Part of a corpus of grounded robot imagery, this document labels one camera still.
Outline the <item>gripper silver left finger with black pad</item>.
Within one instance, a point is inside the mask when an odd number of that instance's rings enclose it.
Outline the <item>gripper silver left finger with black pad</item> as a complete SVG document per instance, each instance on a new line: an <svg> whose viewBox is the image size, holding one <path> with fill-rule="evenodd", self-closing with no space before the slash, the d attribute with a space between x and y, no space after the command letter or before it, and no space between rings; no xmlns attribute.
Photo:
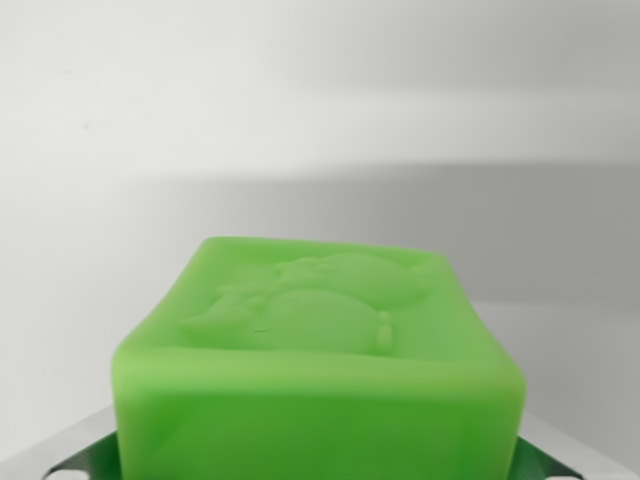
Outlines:
<svg viewBox="0 0 640 480"><path fill-rule="evenodd" d="M105 407L59 433L1 462L2 479L44 479L63 460L115 431L112 406Z"/></svg>

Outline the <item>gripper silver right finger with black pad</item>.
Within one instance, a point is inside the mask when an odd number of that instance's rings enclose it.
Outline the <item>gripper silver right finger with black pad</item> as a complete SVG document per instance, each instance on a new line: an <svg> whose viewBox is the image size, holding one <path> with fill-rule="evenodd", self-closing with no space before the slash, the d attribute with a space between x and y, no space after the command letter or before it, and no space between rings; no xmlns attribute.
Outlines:
<svg viewBox="0 0 640 480"><path fill-rule="evenodd" d="M639 475L615 460L576 440L558 428L525 412L520 436L583 479L638 479Z"/></svg>

